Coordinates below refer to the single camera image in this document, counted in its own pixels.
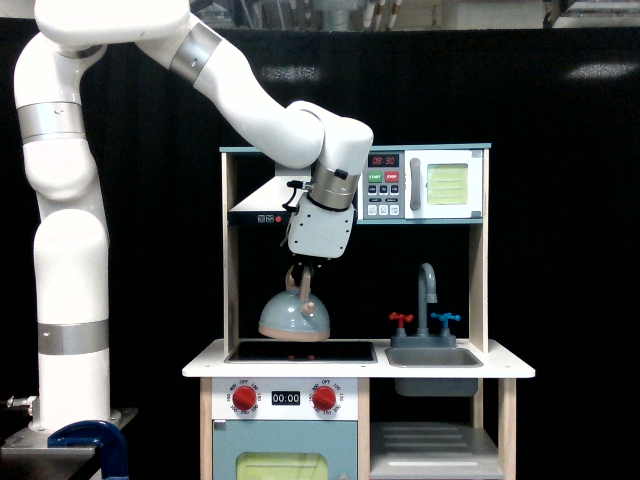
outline red button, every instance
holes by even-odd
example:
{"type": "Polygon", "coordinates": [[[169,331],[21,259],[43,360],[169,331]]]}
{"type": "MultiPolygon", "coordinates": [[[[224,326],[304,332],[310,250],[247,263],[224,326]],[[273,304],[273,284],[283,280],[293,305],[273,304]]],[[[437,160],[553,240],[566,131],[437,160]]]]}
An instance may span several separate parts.
{"type": "Polygon", "coordinates": [[[311,397],[313,406],[318,410],[329,411],[336,405],[336,393],[331,387],[318,387],[311,397]]]}
{"type": "Polygon", "coordinates": [[[232,396],[233,405],[238,410],[249,410],[256,404],[256,392],[246,385],[239,387],[232,396]]]}
{"type": "Polygon", "coordinates": [[[384,181],[387,183],[398,183],[400,181],[399,172],[384,172],[384,181]]]}

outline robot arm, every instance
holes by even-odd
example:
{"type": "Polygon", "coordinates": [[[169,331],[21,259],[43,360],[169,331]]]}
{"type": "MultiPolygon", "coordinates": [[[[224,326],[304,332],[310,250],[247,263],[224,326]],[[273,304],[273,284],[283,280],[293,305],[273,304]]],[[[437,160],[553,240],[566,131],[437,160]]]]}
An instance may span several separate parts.
{"type": "Polygon", "coordinates": [[[369,127],[307,102],[282,108],[258,84],[245,56],[193,15],[186,36],[180,32],[137,45],[192,83],[238,133],[276,162],[303,168],[318,160],[310,192],[289,223],[289,249],[341,256],[353,223],[351,202],[373,142],[369,127]]]}
{"type": "Polygon", "coordinates": [[[59,49],[136,42],[277,163],[303,168],[317,160],[311,191],[290,222],[289,248],[316,257],[342,255],[353,222],[351,201],[373,142],[369,127],[307,102],[280,106],[257,82],[245,56],[189,13],[187,0],[38,0],[36,19],[59,49]],[[306,221],[298,221],[299,215],[306,221]]]}
{"type": "Polygon", "coordinates": [[[289,224],[293,252],[342,255],[373,135],[366,125],[316,105],[282,108],[262,90],[244,56],[189,13],[188,0],[37,0],[35,15],[42,33],[23,51],[14,81],[25,170],[42,221],[34,241],[39,422],[56,430],[112,415],[108,235],[79,92],[104,44],[137,42],[275,161],[302,168],[317,159],[313,189],[289,224]]]}

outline red digital display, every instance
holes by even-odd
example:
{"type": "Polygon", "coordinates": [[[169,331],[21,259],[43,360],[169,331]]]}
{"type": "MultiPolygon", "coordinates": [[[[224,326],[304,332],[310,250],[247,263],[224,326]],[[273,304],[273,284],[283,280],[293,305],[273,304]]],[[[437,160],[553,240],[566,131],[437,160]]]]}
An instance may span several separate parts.
{"type": "Polygon", "coordinates": [[[369,168],[375,167],[394,167],[400,166],[400,154],[398,153],[382,153],[369,155],[369,168]]]}

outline light blue panel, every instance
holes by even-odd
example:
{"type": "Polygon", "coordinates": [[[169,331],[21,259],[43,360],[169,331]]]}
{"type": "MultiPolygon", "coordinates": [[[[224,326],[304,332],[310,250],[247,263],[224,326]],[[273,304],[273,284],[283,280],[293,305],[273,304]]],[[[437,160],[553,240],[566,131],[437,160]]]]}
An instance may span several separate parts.
{"type": "Polygon", "coordinates": [[[358,225],[477,225],[482,218],[398,218],[389,220],[356,220],[358,225]]]}
{"type": "MultiPolygon", "coordinates": [[[[386,152],[389,150],[475,150],[491,148],[490,143],[457,143],[450,145],[374,145],[372,152],[386,152]]],[[[260,153],[254,147],[220,147],[221,153],[260,153]]]]}
{"type": "Polygon", "coordinates": [[[319,453],[329,464],[329,480],[358,478],[358,422],[228,420],[213,430],[213,478],[236,479],[236,459],[244,452],[319,453]]]}

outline black curtain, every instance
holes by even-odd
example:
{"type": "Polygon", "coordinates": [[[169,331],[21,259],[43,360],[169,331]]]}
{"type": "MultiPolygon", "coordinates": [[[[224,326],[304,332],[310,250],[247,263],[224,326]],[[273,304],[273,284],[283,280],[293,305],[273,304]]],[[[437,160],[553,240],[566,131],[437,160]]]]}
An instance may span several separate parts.
{"type": "MultiPolygon", "coordinates": [[[[37,392],[38,215],[12,97],[13,66],[36,31],[0,21],[2,398],[37,392]]],[[[640,30],[221,33],[279,102],[305,99],[357,118],[377,145],[492,143],[490,337],[537,370],[518,382],[518,478],[628,471],[640,30]]],[[[109,47],[85,75],[82,100],[111,238],[112,404],[140,408],[131,476],[195,479],[198,382],[181,369],[222,336],[218,148],[246,143],[132,45],[109,47]]],[[[270,168],[243,171],[244,185],[259,185],[270,168]]],[[[246,334],[281,289],[283,234],[241,235],[246,334]]],[[[436,267],[443,308],[464,314],[466,241],[463,227],[356,228],[344,258],[317,280],[315,293],[339,312],[334,336],[390,335],[384,319],[415,308],[424,261],[436,267]]],[[[384,381],[372,388],[373,420],[437,419],[440,409],[455,420],[462,408],[407,403],[384,381]]]]}

